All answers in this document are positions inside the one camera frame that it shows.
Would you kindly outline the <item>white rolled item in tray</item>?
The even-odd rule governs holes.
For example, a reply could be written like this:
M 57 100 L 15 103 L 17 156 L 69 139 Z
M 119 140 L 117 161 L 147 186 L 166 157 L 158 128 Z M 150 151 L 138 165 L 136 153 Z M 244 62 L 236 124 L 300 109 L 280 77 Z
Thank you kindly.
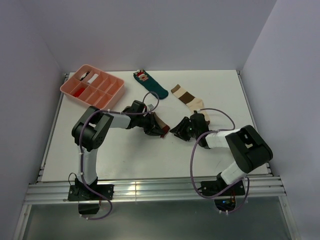
M 92 84 L 93 81 L 99 76 L 99 74 L 95 73 L 88 81 L 87 84 Z

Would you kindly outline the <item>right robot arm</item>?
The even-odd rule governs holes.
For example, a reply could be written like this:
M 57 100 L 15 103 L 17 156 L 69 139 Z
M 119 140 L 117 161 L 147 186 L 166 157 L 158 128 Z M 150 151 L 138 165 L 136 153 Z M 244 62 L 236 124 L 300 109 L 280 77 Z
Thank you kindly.
M 209 130 L 204 114 L 195 112 L 190 117 L 184 117 L 170 132 L 186 142 L 194 138 L 196 144 L 204 149 L 230 150 L 233 162 L 218 174 L 220 180 L 216 183 L 216 189 L 222 195 L 233 190 L 235 181 L 273 159 L 271 148 L 252 125 L 239 129 Z

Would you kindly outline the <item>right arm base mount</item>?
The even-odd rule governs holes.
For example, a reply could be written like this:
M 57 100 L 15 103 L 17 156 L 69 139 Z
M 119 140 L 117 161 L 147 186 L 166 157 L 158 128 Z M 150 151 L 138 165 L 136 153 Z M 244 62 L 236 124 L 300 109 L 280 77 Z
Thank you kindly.
M 197 189 L 200 193 L 206 197 L 211 197 L 218 192 L 222 191 L 227 185 L 221 180 L 202 181 L 200 187 Z M 245 187 L 243 181 L 237 182 L 231 188 L 227 189 L 217 198 L 214 198 L 215 207 L 223 212 L 227 213 L 233 211 L 237 206 L 236 197 L 245 196 Z

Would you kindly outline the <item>aluminium front rail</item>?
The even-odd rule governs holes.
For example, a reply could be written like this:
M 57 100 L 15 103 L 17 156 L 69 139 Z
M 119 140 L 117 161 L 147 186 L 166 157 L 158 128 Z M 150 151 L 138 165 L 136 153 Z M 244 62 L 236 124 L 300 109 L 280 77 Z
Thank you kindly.
M 249 198 L 282 197 L 286 191 L 279 176 L 250 176 Z M 112 202 L 198 200 L 189 178 L 99 181 L 114 185 Z M 24 205 L 69 204 L 68 182 L 39 182 L 27 188 Z

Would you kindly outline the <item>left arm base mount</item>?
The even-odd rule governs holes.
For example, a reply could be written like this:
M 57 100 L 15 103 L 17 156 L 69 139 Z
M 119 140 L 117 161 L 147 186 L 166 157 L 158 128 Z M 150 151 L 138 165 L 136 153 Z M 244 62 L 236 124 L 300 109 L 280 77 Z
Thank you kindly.
M 89 187 L 104 196 L 108 200 L 113 199 L 114 185 L 113 184 L 98 184 L 96 179 Z M 82 182 L 77 178 L 74 180 L 74 184 L 70 185 L 67 200 L 69 202 L 85 202 L 85 201 L 98 201 L 98 203 L 79 203 L 78 212 L 81 215 L 95 215 L 100 210 L 101 201 L 103 198 L 88 190 Z

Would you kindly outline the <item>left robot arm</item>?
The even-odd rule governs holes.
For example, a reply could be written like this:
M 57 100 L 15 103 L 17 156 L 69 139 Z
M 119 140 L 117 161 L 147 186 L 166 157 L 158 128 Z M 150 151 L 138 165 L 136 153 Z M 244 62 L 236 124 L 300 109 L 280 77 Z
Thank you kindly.
M 79 170 L 77 178 L 82 183 L 79 194 L 86 200 L 96 197 L 98 188 L 97 154 L 110 128 L 130 130 L 142 128 L 148 136 L 162 136 L 164 130 L 157 123 L 152 110 L 138 100 L 122 112 L 103 110 L 95 106 L 86 109 L 72 128 L 71 135 L 79 149 Z

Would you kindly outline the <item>pink divided organizer tray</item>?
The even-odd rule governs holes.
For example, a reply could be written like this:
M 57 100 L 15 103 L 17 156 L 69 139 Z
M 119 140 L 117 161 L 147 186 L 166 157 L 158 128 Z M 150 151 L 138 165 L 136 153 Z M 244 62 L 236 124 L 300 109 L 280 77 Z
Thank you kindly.
M 90 74 L 80 81 L 81 76 L 86 72 Z M 92 84 L 87 84 L 94 74 L 99 74 L 99 76 Z M 80 88 L 85 88 L 85 91 L 79 97 L 74 97 L 73 94 Z M 125 94 L 125 81 L 96 67 L 84 64 L 62 84 L 60 91 L 67 98 L 86 108 L 94 106 L 101 110 L 108 110 L 112 109 Z

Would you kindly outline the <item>red rolled item in tray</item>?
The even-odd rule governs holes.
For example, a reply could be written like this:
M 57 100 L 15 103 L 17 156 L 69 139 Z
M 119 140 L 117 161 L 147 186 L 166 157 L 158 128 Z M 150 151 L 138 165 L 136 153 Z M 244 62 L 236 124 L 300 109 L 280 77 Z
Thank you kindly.
M 78 98 L 84 91 L 85 91 L 85 88 L 84 88 L 84 87 L 81 87 L 81 88 L 79 88 L 79 89 L 73 94 L 73 96 L 74 96 L 75 98 Z

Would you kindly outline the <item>dark green Christmas sock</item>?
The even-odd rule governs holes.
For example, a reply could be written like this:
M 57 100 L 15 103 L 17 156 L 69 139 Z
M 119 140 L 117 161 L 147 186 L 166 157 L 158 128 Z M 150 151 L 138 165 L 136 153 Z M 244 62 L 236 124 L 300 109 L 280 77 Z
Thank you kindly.
M 168 97 L 169 93 L 164 89 L 152 76 L 150 76 L 144 69 L 137 70 L 133 73 L 133 78 L 141 84 L 149 92 L 157 94 L 160 100 Z

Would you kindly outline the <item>striped beige brown sock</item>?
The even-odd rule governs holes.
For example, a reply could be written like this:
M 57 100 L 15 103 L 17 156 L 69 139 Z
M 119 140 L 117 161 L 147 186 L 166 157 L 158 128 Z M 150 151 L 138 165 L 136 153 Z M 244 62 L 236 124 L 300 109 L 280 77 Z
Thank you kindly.
M 207 112 L 203 110 L 205 107 L 202 99 L 193 96 L 179 84 L 170 91 L 177 99 L 184 103 L 192 113 L 196 111 L 197 113 L 203 114 L 207 126 L 210 124 L 210 117 Z

